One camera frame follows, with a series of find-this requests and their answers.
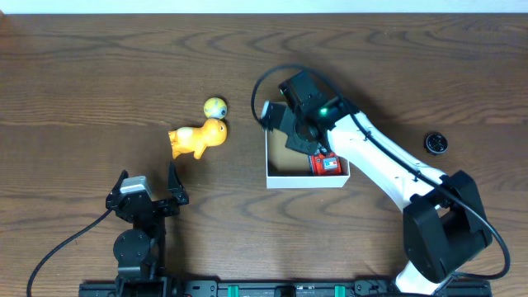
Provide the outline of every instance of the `white box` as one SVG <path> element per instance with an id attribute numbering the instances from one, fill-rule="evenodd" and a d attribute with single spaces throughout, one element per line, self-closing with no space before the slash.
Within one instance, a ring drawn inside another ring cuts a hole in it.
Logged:
<path id="1" fill-rule="evenodd" d="M 332 187 L 343 187 L 345 183 L 347 182 L 348 178 L 350 177 L 350 164 L 348 161 L 344 158 L 339 158 L 339 162 L 341 164 L 341 168 L 343 171 L 343 174 L 340 176 L 325 176 L 325 177 L 314 177 L 310 176 L 309 172 L 306 173 L 306 175 L 297 175 L 297 174 L 289 174 L 284 173 L 282 175 L 281 172 L 271 173 L 270 169 L 270 160 L 269 160 L 269 143 L 268 143 L 268 134 L 271 133 L 280 133 L 282 132 L 278 130 L 274 130 L 274 132 L 266 132 L 266 188 L 268 189 L 301 189 L 301 188 L 332 188 Z"/>

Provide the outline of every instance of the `black round object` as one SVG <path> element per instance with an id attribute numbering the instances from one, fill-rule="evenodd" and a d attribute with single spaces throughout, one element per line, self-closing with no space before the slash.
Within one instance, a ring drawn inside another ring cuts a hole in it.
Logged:
<path id="1" fill-rule="evenodd" d="M 114 257 L 118 262 L 141 262 L 150 253 L 149 236 L 138 229 L 124 231 L 114 243 Z"/>
<path id="2" fill-rule="evenodd" d="M 432 132 L 426 136 L 426 151 L 432 155 L 445 153 L 447 150 L 447 138 L 438 132 Z"/>

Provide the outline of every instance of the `small ball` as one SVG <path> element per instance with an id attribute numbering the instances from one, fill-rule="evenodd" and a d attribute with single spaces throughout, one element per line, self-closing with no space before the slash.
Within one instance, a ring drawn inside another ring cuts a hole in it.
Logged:
<path id="1" fill-rule="evenodd" d="M 228 113 L 228 106 L 220 98 L 210 98 L 204 104 L 204 113 L 208 119 L 222 120 Z"/>

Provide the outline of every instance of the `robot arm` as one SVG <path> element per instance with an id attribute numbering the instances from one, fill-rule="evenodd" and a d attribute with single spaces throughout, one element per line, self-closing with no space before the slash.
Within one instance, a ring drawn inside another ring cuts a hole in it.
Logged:
<path id="1" fill-rule="evenodd" d="M 320 91 L 310 74 L 334 93 Z M 395 280 L 401 292 L 434 294 L 460 266 L 491 244 L 479 191 L 469 175 L 457 172 L 448 177 L 417 160 L 314 71 L 301 71 L 279 89 L 288 106 L 267 102 L 259 120 L 265 129 L 285 132 L 289 149 L 306 154 L 331 150 L 345 158 L 403 212 L 404 248 L 410 262 Z M 439 217 L 439 207 L 450 211 Z"/>

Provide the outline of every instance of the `yellow rubber duck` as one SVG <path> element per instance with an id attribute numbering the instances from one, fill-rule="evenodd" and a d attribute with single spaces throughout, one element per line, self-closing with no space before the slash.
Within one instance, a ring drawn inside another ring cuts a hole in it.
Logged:
<path id="1" fill-rule="evenodd" d="M 182 127 L 168 133 L 171 140 L 172 158 L 182 153 L 194 153 L 195 159 L 200 159 L 205 148 L 224 143 L 228 136 L 228 128 L 221 120 L 208 119 L 201 128 Z"/>

